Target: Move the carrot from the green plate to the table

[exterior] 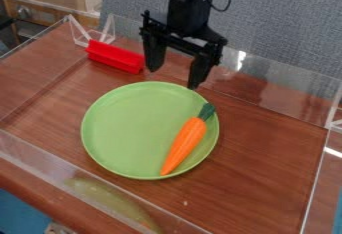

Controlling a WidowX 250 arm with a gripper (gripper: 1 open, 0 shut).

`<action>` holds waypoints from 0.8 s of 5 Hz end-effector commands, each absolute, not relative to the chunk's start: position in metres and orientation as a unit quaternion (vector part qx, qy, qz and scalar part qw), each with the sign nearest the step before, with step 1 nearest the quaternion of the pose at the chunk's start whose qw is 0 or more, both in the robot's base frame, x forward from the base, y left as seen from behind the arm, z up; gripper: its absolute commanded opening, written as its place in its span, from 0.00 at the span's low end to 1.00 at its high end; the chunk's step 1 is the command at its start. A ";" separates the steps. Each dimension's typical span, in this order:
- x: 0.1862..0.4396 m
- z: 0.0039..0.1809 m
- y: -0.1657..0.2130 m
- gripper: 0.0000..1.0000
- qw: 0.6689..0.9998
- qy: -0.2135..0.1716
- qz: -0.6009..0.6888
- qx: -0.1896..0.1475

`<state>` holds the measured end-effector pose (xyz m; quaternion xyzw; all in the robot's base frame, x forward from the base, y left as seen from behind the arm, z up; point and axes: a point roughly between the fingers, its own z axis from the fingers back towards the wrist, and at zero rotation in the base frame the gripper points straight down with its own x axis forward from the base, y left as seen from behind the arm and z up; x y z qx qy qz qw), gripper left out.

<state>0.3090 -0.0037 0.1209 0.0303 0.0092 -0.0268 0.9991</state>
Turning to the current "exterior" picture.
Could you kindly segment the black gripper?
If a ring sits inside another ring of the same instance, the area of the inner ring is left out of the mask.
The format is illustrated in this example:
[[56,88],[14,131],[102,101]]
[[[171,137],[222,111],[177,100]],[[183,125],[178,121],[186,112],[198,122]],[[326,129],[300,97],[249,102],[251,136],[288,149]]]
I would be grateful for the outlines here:
[[166,15],[146,10],[139,34],[143,40],[146,66],[155,72],[165,63],[166,49],[195,56],[190,66],[187,88],[195,90],[206,81],[214,65],[219,64],[227,39],[207,25],[193,35],[183,36],[167,25]]

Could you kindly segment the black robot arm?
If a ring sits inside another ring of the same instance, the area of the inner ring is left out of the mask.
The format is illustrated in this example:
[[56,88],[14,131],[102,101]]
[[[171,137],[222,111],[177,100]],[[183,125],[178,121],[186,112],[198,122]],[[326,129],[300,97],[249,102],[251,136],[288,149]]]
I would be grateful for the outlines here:
[[142,14],[141,36],[146,66],[155,72],[165,63],[169,47],[194,57],[190,67],[187,88],[194,90],[206,81],[211,68],[219,64],[227,39],[209,27],[210,11],[215,9],[213,0],[169,0],[166,15]]

